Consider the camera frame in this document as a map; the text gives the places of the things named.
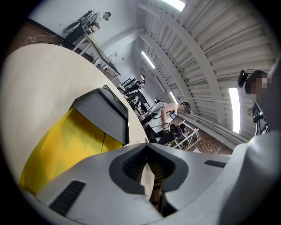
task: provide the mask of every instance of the white metal frame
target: white metal frame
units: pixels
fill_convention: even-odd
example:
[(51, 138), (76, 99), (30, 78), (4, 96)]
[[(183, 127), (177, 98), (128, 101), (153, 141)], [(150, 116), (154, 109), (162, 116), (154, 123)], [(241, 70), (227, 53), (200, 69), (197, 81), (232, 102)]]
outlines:
[[(188, 145), (187, 145), (187, 147), (184, 148), (184, 150), (187, 151), (187, 150), (190, 149), (192, 146), (194, 146), (196, 143), (198, 143), (202, 138), (199, 136), (199, 133), (198, 133), (198, 130), (199, 130), (199, 129), (198, 129), (198, 128), (195, 128), (195, 129), (192, 128), (191, 126), (189, 126), (188, 124), (185, 123), (185, 120), (184, 120), (183, 122), (181, 122), (179, 125), (181, 125), (182, 123), (183, 123), (185, 126), (187, 126), (187, 127), (189, 127), (190, 129), (192, 129), (193, 132), (192, 132), (190, 135), (188, 135), (188, 136), (186, 136), (183, 132), (181, 132), (182, 135), (184, 136), (184, 140), (182, 140), (180, 143), (178, 143), (177, 140), (174, 140), (174, 141), (172, 141), (172, 142), (169, 144), (169, 146), (171, 146), (171, 144), (172, 144), (173, 142), (175, 142), (176, 145), (175, 145), (173, 148), (176, 148), (176, 147), (180, 146), (183, 142), (187, 141), (187, 142), (188, 142)], [(194, 137), (194, 135), (196, 135), (197, 141), (195, 141), (193, 144), (191, 144), (191, 141), (192, 141), (192, 138)]]

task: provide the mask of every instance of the ceiling light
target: ceiling light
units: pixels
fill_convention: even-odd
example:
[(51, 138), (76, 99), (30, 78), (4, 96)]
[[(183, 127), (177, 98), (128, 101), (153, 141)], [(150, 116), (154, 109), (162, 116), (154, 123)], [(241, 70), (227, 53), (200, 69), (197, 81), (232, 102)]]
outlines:
[(239, 94), (237, 88), (229, 88), (229, 95), (231, 99), (232, 105), (232, 115), (233, 115), (233, 131), (236, 133), (240, 133), (240, 123), (241, 123), (241, 115), (240, 115), (240, 101)]
[(179, 11), (182, 11), (185, 7), (185, 3), (183, 3), (180, 0), (162, 0), (162, 1), (170, 4), (171, 6), (175, 7)]
[(150, 61), (150, 59), (148, 58), (148, 56), (142, 51), (141, 52), (142, 55), (145, 57), (145, 59), (148, 61), (148, 63), (151, 65), (151, 67), (154, 69), (155, 66), (153, 65), (153, 63)]
[(177, 101), (176, 101), (176, 99), (175, 99), (175, 97), (174, 97), (174, 95), (172, 94), (172, 92), (171, 92), (171, 91), (170, 91), (170, 95), (172, 96), (172, 98), (173, 98), (174, 102), (175, 102), (177, 105), (179, 105), (179, 104), (177, 103)]

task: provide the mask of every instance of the person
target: person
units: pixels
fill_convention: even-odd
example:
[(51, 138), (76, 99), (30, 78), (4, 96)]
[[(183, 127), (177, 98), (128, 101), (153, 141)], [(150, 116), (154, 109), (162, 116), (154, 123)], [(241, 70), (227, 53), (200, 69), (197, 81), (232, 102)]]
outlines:
[(105, 19), (106, 21), (111, 16), (110, 12), (99, 12), (94, 13), (87, 22), (80, 24), (74, 31), (72, 31), (67, 37), (64, 39), (61, 46), (65, 48), (69, 48), (73, 42), (75, 42), (79, 37), (81, 37), (85, 32), (90, 31), (95, 32), (97, 29), (100, 29), (100, 22)]
[(134, 90), (137, 90), (137, 89), (139, 89), (139, 88), (144, 87), (144, 86), (142, 86), (142, 84), (145, 85), (145, 80), (135, 80), (135, 81), (134, 81), (133, 83), (131, 83), (129, 86), (125, 86), (125, 90), (126, 90), (127, 92), (132, 92), (132, 91), (134, 91)]
[(163, 133), (169, 133), (169, 123), (176, 117), (178, 112), (183, 114), (189, 114), (191, 112), (191, 107), (188, 102), (183, 102), (180, 105), (176, 103), (167, 104), (160, 102), (154, 107), (156, 109), (152, 110), (151, 119), (144, 129), (149, 141), (162, 136)]

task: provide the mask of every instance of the glove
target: glove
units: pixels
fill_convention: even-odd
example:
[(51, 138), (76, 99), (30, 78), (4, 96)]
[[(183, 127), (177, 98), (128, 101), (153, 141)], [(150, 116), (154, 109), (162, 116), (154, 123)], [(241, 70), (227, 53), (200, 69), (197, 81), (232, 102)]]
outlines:
[(170, 130), (171, 130), (171, 127), (170, 127), (170, 126), (167, 126), (167, 124), (163, 125), (162, 128), (163, 128), (163, 131), (164, 131), (165, 133), (169, 133)]

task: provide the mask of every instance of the white table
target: white table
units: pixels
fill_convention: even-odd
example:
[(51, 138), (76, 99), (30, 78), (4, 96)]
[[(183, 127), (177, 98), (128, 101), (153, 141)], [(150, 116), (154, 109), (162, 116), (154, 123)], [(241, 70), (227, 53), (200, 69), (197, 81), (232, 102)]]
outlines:
[(73, 101), (105, 84), (129, 110), (129, 145), (147, 138), (135, 112), (113, 83), (71, 50), (52, 44), (22, 47), (7, 58), (2, 73), (0, 129), (16, 182), (39, 140)]

